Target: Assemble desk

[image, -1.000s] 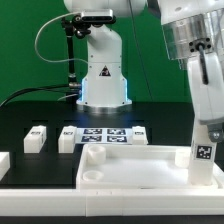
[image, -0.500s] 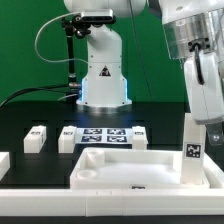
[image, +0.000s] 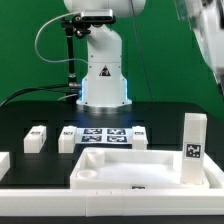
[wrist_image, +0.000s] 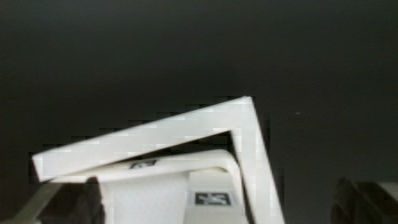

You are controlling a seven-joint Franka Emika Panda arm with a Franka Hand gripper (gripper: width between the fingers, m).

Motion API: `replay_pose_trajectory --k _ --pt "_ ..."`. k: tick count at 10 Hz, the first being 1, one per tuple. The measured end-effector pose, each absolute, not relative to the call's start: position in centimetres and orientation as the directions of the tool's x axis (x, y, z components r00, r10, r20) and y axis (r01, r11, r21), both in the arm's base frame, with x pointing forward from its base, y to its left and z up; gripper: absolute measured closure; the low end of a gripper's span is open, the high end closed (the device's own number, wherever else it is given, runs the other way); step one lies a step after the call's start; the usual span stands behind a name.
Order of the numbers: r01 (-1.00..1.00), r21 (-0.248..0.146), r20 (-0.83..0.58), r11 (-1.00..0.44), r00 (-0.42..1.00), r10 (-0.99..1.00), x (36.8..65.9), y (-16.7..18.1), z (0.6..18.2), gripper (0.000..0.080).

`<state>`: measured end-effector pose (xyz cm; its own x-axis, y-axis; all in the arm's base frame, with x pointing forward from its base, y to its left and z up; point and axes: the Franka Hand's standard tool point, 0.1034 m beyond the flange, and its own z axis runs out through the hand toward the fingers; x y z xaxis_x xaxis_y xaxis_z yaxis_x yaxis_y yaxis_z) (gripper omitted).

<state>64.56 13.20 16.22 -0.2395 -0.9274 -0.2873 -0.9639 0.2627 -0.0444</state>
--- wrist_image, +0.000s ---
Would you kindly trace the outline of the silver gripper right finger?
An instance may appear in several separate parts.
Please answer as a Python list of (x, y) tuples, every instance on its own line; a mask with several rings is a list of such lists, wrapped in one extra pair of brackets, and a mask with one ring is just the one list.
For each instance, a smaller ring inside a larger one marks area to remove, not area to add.
[(398, 224), (398, 182), (339, 179), (330, 224)]

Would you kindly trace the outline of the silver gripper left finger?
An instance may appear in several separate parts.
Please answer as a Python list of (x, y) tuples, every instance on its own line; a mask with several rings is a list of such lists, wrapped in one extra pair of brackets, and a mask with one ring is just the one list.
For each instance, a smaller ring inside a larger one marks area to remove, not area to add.
[(46, 183), (16, 216), (0, 224), (105, 224), (98, 178)]

